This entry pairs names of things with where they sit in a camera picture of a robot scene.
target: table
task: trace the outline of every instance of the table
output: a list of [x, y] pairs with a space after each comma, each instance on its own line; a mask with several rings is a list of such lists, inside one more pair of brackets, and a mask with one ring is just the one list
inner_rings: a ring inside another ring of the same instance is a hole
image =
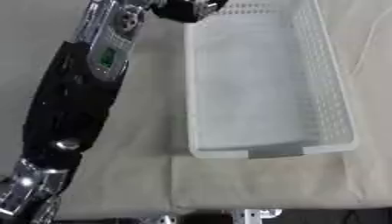
[[[357, 150], [264, 160], [190, 157], [177, 144], [184, 136], [173, 132], [185, 120], [182, 26], [149, 17], [111, 117], [66, 191], [60, 217], [130, 217], [198, 208], [392, 206], [392, 13], [385, 12], [392, 3], [320, 3], [349, 86], [360, 135]], [[1, 2], [0, 173], [11, 171], [39, 79], [86, 4]], [[374, 35], [368, 38], [370, 31]]]

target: white plastic basket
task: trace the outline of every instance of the white plastic basket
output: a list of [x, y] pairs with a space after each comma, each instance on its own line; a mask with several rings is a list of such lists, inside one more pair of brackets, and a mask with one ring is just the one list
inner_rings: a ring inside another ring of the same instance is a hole
[[355, 146], [317, 0], [230, 0], [185, 28], [189, 148], [270, 158]]

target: perforated basket side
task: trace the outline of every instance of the perforated basket side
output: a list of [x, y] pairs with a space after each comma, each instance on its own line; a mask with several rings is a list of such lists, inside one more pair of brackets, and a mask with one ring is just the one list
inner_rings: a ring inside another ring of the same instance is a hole
[[292, 20], [311, 90], [308, 106], [316, 115], [308, 120], [308, 129], [318, 145], [350, 144], [354, 140], [352, 118], [317, 7], [315, 1], [302, 1]]

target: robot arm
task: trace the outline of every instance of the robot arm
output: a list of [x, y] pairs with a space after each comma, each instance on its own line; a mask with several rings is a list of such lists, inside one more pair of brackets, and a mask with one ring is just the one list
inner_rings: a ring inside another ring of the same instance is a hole
[[0, 192], [0, 216], [7, 223], [52, 222], [83, 152], [109, 116], [147, 11], [194, 23], [226, 1], [90, 0], [72, 41], [57, 51], [31, 103], [23, 154]]

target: white tablecloth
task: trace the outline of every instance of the white tablecloth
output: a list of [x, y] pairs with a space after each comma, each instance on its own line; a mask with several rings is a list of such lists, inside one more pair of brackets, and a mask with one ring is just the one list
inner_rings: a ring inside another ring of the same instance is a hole
[[[200, 160], [182, 153], [175, 144], [181, 137], [173, 133], [185, 118], [181, 25], [152, 18], [111, 117], [64, 195], [61, 216], [392, 206], [392, 13], [385, 12], [392, 2], [320, 2], [350, 87], [360, 133], [357, 150], [249, 161]], [[39, 79], [61, 41], [71, 36], [86, 3], [0, 3], [0, 173], [11, 171]]]

